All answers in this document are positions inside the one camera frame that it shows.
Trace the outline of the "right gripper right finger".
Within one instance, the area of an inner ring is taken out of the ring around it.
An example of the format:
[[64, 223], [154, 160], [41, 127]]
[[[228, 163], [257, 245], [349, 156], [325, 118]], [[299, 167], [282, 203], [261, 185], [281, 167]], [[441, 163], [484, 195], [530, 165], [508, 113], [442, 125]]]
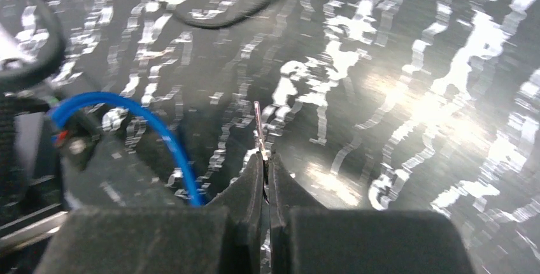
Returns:
[[425, 210], [329, 209], [268, 161], [273, 273], [473, 273], [455, 225]]

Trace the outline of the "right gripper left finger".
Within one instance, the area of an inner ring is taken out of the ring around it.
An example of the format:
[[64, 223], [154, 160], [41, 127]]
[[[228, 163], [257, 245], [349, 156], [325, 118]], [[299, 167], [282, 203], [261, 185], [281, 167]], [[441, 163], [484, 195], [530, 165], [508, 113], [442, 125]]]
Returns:
[[37, 273], [258, 273], [264, 162], [202, 207], [86, 207], [69, 214]]

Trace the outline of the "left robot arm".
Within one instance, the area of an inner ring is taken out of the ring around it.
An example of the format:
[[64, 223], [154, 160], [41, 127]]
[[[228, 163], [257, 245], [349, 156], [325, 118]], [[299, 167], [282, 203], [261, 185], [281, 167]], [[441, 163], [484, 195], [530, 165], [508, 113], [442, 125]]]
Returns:
[[47, 0], [27, 0], [35, 7], [48, 38], [36, 55], [23, 51], [1, 29], [1, 224], [9, 224], [36, 207], [24, 205], [36, 171], [43, 136], [44, 100], [20, 92], [56, 73], [64, 60], [66, 40], [58, 16]]

